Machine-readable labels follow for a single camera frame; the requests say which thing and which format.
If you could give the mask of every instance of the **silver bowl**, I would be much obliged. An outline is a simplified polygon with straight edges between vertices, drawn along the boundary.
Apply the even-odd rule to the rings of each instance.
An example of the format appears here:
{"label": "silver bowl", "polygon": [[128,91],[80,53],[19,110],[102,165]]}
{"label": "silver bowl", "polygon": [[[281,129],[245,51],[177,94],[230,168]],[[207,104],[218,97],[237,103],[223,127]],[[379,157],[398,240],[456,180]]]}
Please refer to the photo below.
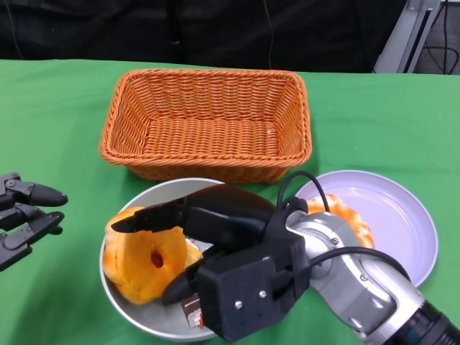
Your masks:
{"label": "silver bowl", "polygon": [[[129,207],[151,206],[171,201],[219,183],[222,182],[205,178],[183,178],[161,183],[133,198],[122,211]],[[105,243],[104,237],[99,256],[102,285],[112,305],[125,319],[143,331],[167,340],[202,341],[216,336],[208,328],[191,328],[179,303],[163,306],[160,301],[154,300],[144,305],[135,305],[126,300],[104,274],[102,258]],[[200,250],[210,247],[210,244],[198,241],[195,244]]]}

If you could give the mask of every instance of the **orange wicker basket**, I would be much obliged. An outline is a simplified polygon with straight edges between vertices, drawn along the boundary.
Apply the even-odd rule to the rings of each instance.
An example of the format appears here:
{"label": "orange wicker basket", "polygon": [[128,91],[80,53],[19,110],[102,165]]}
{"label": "orange wicker basket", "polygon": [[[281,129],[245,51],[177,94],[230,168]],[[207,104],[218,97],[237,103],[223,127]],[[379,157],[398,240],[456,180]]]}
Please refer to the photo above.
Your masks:
{"label": "orange wicker basket", "polygon": [[100,153],[148,180],[275,182],[311,154],[305,85],[279,70],[133,70]]}

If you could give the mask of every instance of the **robotic arm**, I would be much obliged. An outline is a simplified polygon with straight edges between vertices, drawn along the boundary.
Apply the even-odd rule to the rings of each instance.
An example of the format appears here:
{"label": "robotic arm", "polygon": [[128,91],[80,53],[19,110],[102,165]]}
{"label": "robotic arm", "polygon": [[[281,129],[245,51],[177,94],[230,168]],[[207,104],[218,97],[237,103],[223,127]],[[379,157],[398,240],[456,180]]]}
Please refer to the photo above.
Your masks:
{"label": "robotic arm", "polygon": [[45,213],[36,206],[62,206],[68,201],[61,192],[21,181],[19,174],[0,176],[0,229],[12,229],[27,223],[12,234],[0,233],[0,271],[32,252],[31,244],[46,234],[59,235],[61,212]]}
{"label": "robotic arm", "polygon": [[204,324],[227,341],[283,319],[312,287],[366,344],[460,344],[459,330],[393,258],[360,247],[349,225],[329,212],[309,215],[305,201],[278,201],[275,207],[216,185],[142,209],[113,228],[129,233],[181,226],[186,236],[212,243],[202,260],[170,283],[162,301],[198,292]]}

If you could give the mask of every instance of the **chocolate piece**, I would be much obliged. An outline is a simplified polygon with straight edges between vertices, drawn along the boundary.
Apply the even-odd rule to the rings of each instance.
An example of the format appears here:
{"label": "chocolate piece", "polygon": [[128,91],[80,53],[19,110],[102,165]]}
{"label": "chocolate piece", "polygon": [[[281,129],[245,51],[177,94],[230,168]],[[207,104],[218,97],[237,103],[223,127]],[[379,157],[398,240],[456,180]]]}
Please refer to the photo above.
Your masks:
{"label": "chocolate piece", "polygon": [[196,293],[192,297],[186,298],[180,302],[180,305],[182,306],[190,327],[199,327],[201,325],[201,306],[198,294]]}

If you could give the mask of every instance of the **green tablecloth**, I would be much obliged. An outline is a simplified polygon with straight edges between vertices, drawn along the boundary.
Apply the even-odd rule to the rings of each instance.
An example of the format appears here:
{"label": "green tablecloth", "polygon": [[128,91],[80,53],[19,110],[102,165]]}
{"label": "green tablecloth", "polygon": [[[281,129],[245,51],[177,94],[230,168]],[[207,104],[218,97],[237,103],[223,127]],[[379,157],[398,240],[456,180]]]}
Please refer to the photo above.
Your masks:
{"label": "green tablecloth", "polygon": [[[166,344],[127,323],[104,294],[98,254],[104,225],[151,186],[98,154],[117,78],[152,63],[0,62],[0,173],[69,195],[61,236],[0,273],[0,344]],[[308,89],[315,174],[360,169],[421,199],[438,229],[438,263],[422,285],[460,325],[460,78],[301,73]],[[296,180],[294,190],[304,184]],[[278,185],[248,189],[275,200]],[[219,339],[210,345],[223,344]],[[360,344],[314,292],[287,318],[238,344]]]}

